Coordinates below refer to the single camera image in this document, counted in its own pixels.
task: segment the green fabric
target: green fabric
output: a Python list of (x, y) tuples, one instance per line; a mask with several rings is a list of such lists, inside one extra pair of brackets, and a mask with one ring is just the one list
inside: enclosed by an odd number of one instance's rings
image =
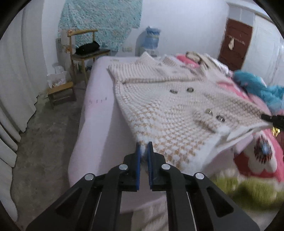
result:
[(278, 209), (284, 202), (284, 192), (273, 185), (251, 178), (239, 183), (237, 178), (211, 179), (242, 209), (264, 211)]

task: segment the black bag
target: black bag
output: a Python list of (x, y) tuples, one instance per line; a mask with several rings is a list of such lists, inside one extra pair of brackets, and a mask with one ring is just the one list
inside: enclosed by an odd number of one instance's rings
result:
[(84, 44), (80, 46), (79, 48), (76, 48), (76, 54), (77, 55), (87, 55), (92, 52), (97, 51), (100, 48), (100, 45), (93, 41), (92, 43)]

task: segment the small wooden bench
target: small wooden bench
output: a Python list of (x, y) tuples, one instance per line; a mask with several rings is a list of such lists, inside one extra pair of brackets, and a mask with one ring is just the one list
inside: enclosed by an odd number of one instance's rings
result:
[[(74, 93), (74, 89), (73, 89), (73, 82), (68, 82), (65, 84), (62, 84), (60, 86), (57, 87), (53, 87), (47, 90), (47, 95), (51, 104), (51, 107), (54, 108), (54, 104), (65, 101), (66, 99), (71, 99), (73, 101), (76, 101), (76, 96)], [(54, 95), (61, 92), (61, 91), (65, 91), (68, 89), (72, 89), (72, 94), (71, 95), (66, 95), (60, 98), (54, 98)]]

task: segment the wooden chair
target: wooden chair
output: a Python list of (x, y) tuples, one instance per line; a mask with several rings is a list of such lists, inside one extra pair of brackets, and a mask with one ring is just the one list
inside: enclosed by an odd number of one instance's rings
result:
[(74, 76), (74, 83), (76, 83), (76, 74), (75, 74), (74, 60), (82, 62), (82, 71), (83, 71), (83, 74), (84, 74), (84, 77), (85, 77), (85, 84), (87, 86), (88, 79), (87, 79), (87, 74), (86, 74), (86, 69), (85, 69), (85, 60), (93, 58), (93, 61), (95, 62), (95, 59), (96, 59), (97, 56), (109, 55), (110, 54), (110, 50), (104, 49), (104, 48), (100, 48), (97, 51), (89, 53), (87, 55), (78, 55), (76, 53), (73, 54), (72, 53), (72, 38), (71, 37), (74, 36), (74, 35), (86, 34), (86, 33), (91, 33), (92, 32), (93, 33), (93, 41), (95, 41), (95, 32), (97, 32), (97, 31), (98, 30), (96, 30), (96, 29), (76, 30), (76, 31), (73, 31), (73, 32), (67, 34), (67, 37), (69, 37), (69, 39), (70, 39), (69, 50), (70, 50), (72, 72), (73, 72), (73, 76)]

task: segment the patterned teal fabric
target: patterned teal fabric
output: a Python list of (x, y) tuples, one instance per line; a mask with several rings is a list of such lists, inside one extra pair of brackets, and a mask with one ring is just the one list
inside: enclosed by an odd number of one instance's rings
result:
[[(143, 0), (66, 0), (59, 22), (62, 29), (98, 29), (96, 41), (118, 51), (132, 28), (140, 26)], [(92, 33), (76, 36), (76, 45), (92, 42)]]

